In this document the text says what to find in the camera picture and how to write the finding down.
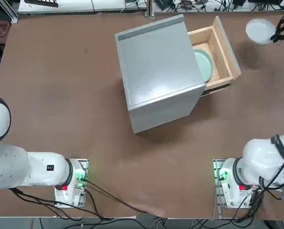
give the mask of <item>brown tabletop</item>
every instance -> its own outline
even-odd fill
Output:
[[[172,15],[159,14],[156,20]],[[215,16],[192,13],[185,15],[185,24],[188,31],[199,29],[211,25]],[[242,76],[228,90],[201,98],[190,116],[137,135],[127,112],[114,34],[153,20],[141,13],[21,18],[11,27],[0,66],[0,97],[12,114],[3,142],[88,158],[89,179],[155,215],[211,218],[213,159],[240,157],[250,139],[284,133],[284,42],[255,46],[245,34],[252,18],[277,24],[282,14],[219,16]],[[166,48],[176,49],[177,41]],[[54,199],[53,187],[22,190]],[[91,191],[101,214],[137,214]],[[93,209],[89,200],[85,208]],[[224,211],[223,216],[233,213]],[[0,190],[0,216],[52,215]],[[266,195],[257,216],[284,219],[284,201]]]

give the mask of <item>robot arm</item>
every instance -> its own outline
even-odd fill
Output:
[[[243,149],[243,157],[228,158],[219,171],[227,207],[237,208],[252,193],[253,186],[267,186],[284,164],[284,135],[271,139],[252,139]],[[270,187],[283,187],[284,168]],[[249,207],[247,198],[242,208]]]
[[[0,98],[0,141],[10,124],[10,109]],[[54,186],[57,201],[78,207],[84,187],[77,177],[86,178],[77,159],[65,159],[52,152],[26,152],[20,147],[0,144],[0,188]]]

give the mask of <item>wooden drawer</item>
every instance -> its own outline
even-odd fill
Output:
[[[213,61],[213,75],[203,95],[228,87],[242,74],[218,16],[212,26],[188,32],[188,35],[193,48],[204,50]]]

